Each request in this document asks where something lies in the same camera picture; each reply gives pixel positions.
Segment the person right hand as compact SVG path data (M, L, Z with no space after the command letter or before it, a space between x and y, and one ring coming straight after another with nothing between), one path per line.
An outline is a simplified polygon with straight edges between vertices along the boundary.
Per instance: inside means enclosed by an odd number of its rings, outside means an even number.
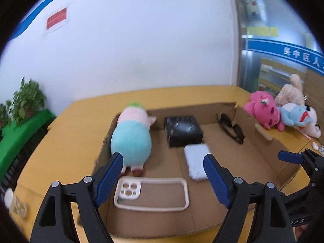
M309 224L304 224L298 227L295 227L295 238L298 240L302 234L307 230Z

